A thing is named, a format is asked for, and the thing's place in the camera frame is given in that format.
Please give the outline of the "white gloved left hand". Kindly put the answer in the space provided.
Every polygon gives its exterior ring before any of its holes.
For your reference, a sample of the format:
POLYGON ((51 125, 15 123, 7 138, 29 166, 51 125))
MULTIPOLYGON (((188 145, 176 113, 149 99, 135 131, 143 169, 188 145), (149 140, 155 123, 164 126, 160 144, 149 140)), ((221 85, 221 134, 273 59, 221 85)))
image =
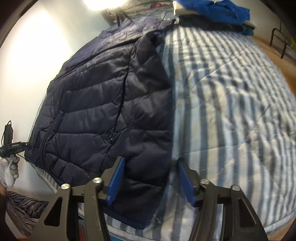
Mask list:
POLYGON ((19 177, 18 163, 20 158, 11 155, 7 158, 1 158, 1 185, 4 188, 12 187, 19 177))

